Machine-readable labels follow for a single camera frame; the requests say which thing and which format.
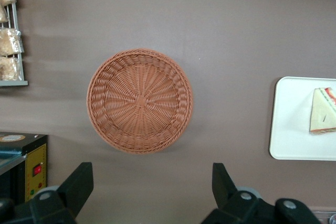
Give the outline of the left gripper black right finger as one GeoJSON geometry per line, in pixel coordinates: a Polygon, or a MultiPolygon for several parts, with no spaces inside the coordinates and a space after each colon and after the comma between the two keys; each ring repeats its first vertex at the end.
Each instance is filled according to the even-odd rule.
{"type": "Polygon", "coordinates": [[[252,192],[237,189],[222,163],[213,164],[212,191],[217,208],[202,223],[320,223],[298,200],[280,198],[271,205],[252,192]]]}

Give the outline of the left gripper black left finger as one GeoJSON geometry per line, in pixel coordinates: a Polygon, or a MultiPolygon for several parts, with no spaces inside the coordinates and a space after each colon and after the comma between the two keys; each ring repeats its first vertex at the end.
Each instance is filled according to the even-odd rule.
{"type": "Polygon", "coordinates": [[[94,188],[91,162],[81,163],[59,187],[47,187],[14,205],[1,199],[1,223],[76,223],[94,188]]]}

